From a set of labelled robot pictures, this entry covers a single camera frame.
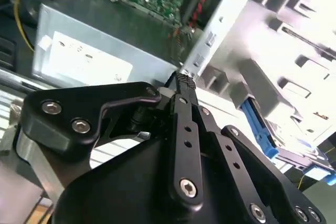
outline blue plastic tab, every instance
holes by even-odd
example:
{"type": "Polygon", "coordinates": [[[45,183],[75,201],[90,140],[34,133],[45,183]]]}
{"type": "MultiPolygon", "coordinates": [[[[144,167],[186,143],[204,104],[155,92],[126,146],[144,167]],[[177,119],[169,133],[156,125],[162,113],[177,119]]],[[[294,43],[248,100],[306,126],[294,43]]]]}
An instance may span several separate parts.
{"type": "Polygon", "coordinates": [[[263,153],[270,159],[275,158],[279,154],[279,151],[270,143],[268,139],[270,133],[266,127],[262,127],[258,117],[255,115],[254,110],[252,109],[251,104],[249,103],[249,99],[247,99],[241,105],[241,109],[245,113],[247,121],[251,126],[253,135],[256,138],[256,141],[261,147],[263,153]]]}
{"type": "Polygon", "coordinates": [[[330,174],[327,177],[324,178],[324,181],[329,185],[333,186],[336,184],[336,174],[330,174]]]}

